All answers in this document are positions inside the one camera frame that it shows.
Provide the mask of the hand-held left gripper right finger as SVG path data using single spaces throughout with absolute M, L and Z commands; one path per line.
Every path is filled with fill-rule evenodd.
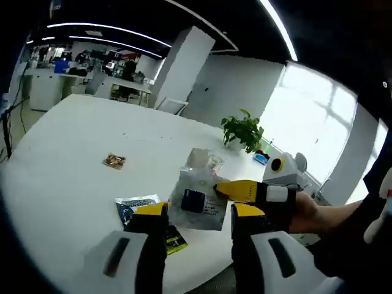
M 333 293 L 334 279 L 317 269 L 314 256 L 265 213 L 234 203 L 232 260 L 238 293 Z

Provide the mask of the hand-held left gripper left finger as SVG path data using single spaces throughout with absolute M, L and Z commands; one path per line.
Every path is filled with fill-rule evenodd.
M 138 208 L 126 231 L 111 232 L 86 254 L 85 293 L 162 293 L 167 208 Z

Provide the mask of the person's right hand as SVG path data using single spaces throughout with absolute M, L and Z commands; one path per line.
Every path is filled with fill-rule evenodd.
M 339 225 L 334 208 L 320 206 L 303 192 L 296 193 L 295 212 L 288 228 L 289 233 L 324 234 Z

